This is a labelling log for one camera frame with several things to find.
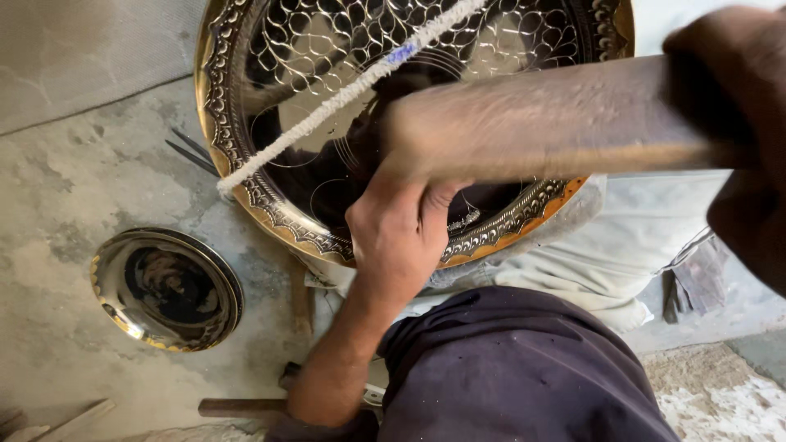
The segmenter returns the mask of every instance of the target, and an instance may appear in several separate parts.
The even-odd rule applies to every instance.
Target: cloth
[[[592,315],[546,293],[464,292],[385,334],[381,427],[286,418],[267,440],[676,441],[636,356]]]
[[[575,223],[569,234],[547,235],[533,249],[491,254],[447,287],[424,289],[397,320],[423,315],[451,296],[486,285],[507,285],[553,294],[589,311],[617,333],[652,319],[635,299],[707,227],[707,208],[729,171],[671,171],[609,175],[602,209]],[[563,224],[572,199],[550,222]],[[320,261],[321,272],[346,295],[354,270]]]

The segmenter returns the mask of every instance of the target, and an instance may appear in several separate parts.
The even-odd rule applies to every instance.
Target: wooden hammer handle
[[[514,179],[745,168],[755,138],[692,58],[629,58],[423,90],[384,121],[383,168]]]

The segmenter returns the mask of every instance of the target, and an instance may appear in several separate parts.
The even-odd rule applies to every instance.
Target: right hand
[[[663,49],[698,57],[754,130],[760,169],[733,172],[707,221],[751,272],[786,296],[786,8],[720,9],[670,36]]]
[[[349,296],[367,293],[404,308],[439,264],[448,241],[448,206],[468,184],[427,186],[377,171],[345,216],[358,268]]]

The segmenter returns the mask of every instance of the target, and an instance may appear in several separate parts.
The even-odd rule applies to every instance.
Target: left hand
[[[447,209],[467,182],[427,186],[377,172],[347,210],[358,275],[356,293],[397,308],[412,300],[447,246]]]

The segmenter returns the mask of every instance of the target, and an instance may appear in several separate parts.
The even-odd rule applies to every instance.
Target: finger
[[[450,202],[459,190],[472,184],[471,181],[454,180],[429,186],[421,202],[421,234],[424,238],[447,236],[447,211]]]

